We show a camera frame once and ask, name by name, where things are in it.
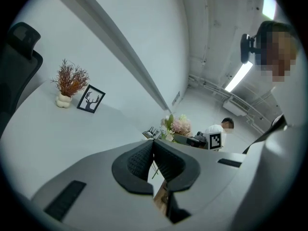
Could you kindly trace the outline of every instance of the white vase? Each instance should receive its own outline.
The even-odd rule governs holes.
[[[56,104],[60,108],[68,108],[69,105],[71,104],[72,98],[63,96],[60,92],[58,96],[56,97]]]

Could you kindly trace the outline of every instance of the dried plant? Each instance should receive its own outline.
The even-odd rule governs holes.
[[[74,64],[68,64],[67,60],[64,59],[57,77],[52,79],[51,82],[57,84],[57,88],[63,96],[72,97],[88,85],[88,80],[89,75],[86,70],[79,66],[76,67]]]

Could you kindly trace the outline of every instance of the headrest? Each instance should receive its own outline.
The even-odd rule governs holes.
[[[33,48],[40,39],[40,34],[24,22],[11,27],[7,34],[7,43],[27,59],[31,59]]]

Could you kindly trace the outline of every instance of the deer head artwork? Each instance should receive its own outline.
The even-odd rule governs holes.
[[[87,93],[87,95],[85,96],[85,99],[86,99],[86,102],[87,102],[86,110],[87,110],[87,109],[93,110],[93,109],[90,108],[91,104],[92,104],[92,103],[98,103],[98,101],[100,100],[99,95],[97,95],[96,101],[94,101],[94,99],[92,99],[92,101],[90,101],[89,96],[90,96],[91,93],[92,93],[92,92],[89,91],[89,92]]]

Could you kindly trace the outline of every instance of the picture frame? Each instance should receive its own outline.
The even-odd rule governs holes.
[[[88,85],[87,89],[83,93],[77,109],[87,111],[90,113],[95,113],[97,107],[100,105],[103,97],[106,95],[105,92],[97,89],[92,85]]]

